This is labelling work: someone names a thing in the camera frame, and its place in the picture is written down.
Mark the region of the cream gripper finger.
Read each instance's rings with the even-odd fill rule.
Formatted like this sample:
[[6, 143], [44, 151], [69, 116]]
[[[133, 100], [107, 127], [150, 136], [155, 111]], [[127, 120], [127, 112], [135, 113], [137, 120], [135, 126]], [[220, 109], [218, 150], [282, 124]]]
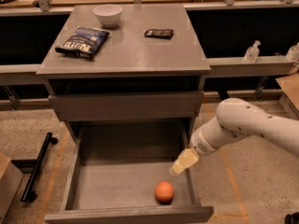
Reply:
[[183, 167], [191, 167], [198, 161], [199, 161], [199, 155], [192, 148], [185, 148], [178, 156], [178, 162]]
[[185, 167], [179, 161], [175, 161], [169, 169], [171, 175], [180, 175], [184, 171]]

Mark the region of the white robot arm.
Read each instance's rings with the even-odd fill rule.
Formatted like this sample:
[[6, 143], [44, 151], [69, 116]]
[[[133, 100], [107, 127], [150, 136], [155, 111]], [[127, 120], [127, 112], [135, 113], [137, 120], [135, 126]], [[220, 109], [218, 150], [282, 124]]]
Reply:
[[299, 121], [266, 113], [256, 105], [238, 98], [219, 103], [213, 119], [196, 129], [190, 143], [172, 164], [169, 173], [180, 175], [222, 146], [237, 142], [249, 135], [257, 135], [299, 156]]

